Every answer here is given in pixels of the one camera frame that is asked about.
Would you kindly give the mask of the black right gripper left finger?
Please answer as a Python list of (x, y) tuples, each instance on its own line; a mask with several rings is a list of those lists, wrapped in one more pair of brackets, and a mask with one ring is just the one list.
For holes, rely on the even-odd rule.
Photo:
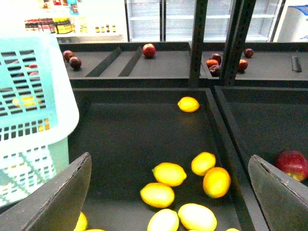
[(0, 215), (2, 231), (72, 231), (91, 177), (91, 155), (84, 153), (27, 198)]

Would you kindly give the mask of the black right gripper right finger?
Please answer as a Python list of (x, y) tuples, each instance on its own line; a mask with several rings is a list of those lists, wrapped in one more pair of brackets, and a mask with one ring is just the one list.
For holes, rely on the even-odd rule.
[(271, 231), (308, 229), (308, 187), (253, 155), (248, 162), (253, 190)]

